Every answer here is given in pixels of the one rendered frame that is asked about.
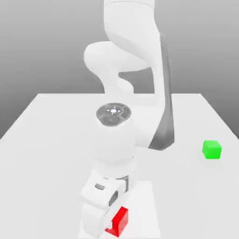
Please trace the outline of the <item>small red cube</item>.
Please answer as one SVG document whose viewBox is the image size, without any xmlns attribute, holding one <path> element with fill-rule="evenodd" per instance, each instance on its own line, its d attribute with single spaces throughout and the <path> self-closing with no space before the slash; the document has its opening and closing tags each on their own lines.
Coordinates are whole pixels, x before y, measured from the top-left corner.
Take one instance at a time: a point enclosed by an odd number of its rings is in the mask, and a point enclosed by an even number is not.
<svg viewBox="0 0 239 239">
<path fill-rule="evenodd" d="M 128 208 L 120 207 L 118 212 L 111 220 L 111 228 L 106 228 L 105 231 L 111 235 L 119 237 L 128 224 Z"/>
</svg>

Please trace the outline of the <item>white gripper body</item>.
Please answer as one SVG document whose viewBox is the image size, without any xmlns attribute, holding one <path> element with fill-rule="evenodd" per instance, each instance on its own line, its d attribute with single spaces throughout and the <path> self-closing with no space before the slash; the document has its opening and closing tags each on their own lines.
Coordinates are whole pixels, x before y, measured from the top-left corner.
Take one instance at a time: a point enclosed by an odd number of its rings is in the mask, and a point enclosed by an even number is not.
<svg viewBox="0 0 239 239">
<path fill-rule="evenodd" d="M 111 228 L 111 220 L 126 202 L 130 191 L 122 189 L 82 189 L 82 224 L 85 232 L 99 238 L 105 229 Z"/>
</svg>

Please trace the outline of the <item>small green cube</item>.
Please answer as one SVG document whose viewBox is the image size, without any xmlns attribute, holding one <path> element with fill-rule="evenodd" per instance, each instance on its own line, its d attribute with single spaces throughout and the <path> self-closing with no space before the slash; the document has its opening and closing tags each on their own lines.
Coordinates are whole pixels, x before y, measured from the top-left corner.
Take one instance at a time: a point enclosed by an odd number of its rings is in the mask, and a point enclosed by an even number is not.
<svg viewBox="0 0 239 239">
<path fill-rule="evenodd" d="M 202 153 L 206 159 L 220 159 L 222 147 L 218 141 L 205 140 Z"/>
</svg>

